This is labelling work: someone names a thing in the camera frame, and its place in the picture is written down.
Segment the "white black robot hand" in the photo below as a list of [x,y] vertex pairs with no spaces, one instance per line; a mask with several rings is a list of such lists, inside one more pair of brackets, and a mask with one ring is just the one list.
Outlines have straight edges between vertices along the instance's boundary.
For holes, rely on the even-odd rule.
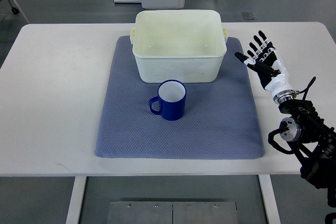
[[248,55],[236,52],[236,58],[258,74],[261,86],[275,103],[294,99],[297,94],[289,82],[287,67],[272,42],[260,30],[249,46]]

